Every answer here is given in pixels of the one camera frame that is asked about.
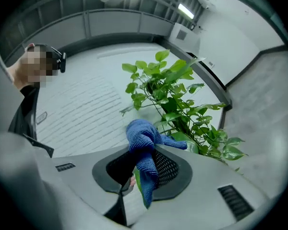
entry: blue cloth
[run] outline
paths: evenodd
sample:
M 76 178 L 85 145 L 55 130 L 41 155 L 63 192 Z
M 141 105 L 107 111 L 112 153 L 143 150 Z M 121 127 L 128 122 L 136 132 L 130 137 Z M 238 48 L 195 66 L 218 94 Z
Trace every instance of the blue cloth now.
M 136 156 L 136 167 L 140 171 L 144 204 L 149 207 L 152 202 L 153 190 L 158 181 L 158 171 L 151 155 L 155 144 L 184 150 L 187 148 L 187 143 L 161 135 L 150 122 L 144 119 L 133 120 L 127 126 L 126 135 L 129 141 L 129 152 L 138 155 Z

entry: potted plant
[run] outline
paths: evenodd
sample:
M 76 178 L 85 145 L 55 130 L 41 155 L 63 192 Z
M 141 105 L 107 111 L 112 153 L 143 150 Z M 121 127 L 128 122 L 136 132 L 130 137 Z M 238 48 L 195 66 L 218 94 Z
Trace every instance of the potted plant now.
M 134 65 L 122 65 L 124 71 L 131 73 L 132 82 L 127 85 L 126 92 L 131 94 L 133 105 L 121 113 L 124 115 L 134 108 L 139 110 L 153 105 L 161 116 L 160 121 L 154 123 L 155 127 L 175 140 L 187 141 L 192 145 L 192 152 L 223 163 L 246 155 L 237 148 L 242 139 L 228 138 L 224 130 L 210 125 L 212 117 L 205 115 L 208 109 L 223 108 L 223 103 L 196 106 L 194 100 L 182 100 L 187 92 L 195 93 L 204 86 L 193 83 L 185 87 L 179 83 L 181 79 L 193 80 L 191 65 L 203 59 L 193 59 L 188 63 L 179 59 L 170 68 L 162 70 L 167 65 L 165 59 L 168 55 L 169 50 L 160 51 L 156 53 L 156 63 L 136 61 Z

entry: black mesh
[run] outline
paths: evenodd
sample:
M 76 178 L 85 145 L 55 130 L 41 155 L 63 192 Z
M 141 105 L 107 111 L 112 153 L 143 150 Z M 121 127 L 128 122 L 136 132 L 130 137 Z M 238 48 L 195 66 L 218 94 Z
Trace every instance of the black mesh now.
M 161 152 L 155 150 L 153 153 L 153 160 L 159 174 L 159 181 L 156 188 L 166 185 L 178 175 L 178 165 L 172 159 L 164 156 Z
M 159 173 L 157 189 L 173 180 L 178 175 L 179 168 L 177 163 L 157 150 L 154 150 L 152 157 Z M 108 163 L 106 170 L 116 182 L 124 186 L 132 175 L 135 162 L 136 156 L 130 152 L 126 152 Z

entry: ceiling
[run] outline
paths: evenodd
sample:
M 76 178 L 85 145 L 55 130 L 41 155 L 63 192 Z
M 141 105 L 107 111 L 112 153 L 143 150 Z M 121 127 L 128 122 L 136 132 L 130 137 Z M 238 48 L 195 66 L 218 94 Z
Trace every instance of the ceiling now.
M 178 10 L 180 3 L 195 15 L 193 20 Z M 8 58 L 26 39 L 65 17 L 85 11 L 109 9 L 140 11 L 181 23 L 188 28 L 196 25 L 203 12 L 198 0 L 25 0 L 2 27 L 1 56 L 3 59 Z

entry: fluorescent light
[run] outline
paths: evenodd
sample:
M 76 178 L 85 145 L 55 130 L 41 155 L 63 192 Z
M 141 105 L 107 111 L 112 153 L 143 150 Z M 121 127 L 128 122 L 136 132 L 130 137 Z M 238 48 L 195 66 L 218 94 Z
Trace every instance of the fluorescent light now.
M 182 4 L 180 4 L 178 6 L 178 9 L 180 9 L 182 12 L 184 12 L 186 15 L 188 15 L 192 20 L 194 18 L 194 14 L 192 14 L 185 6 L 183 6 Z

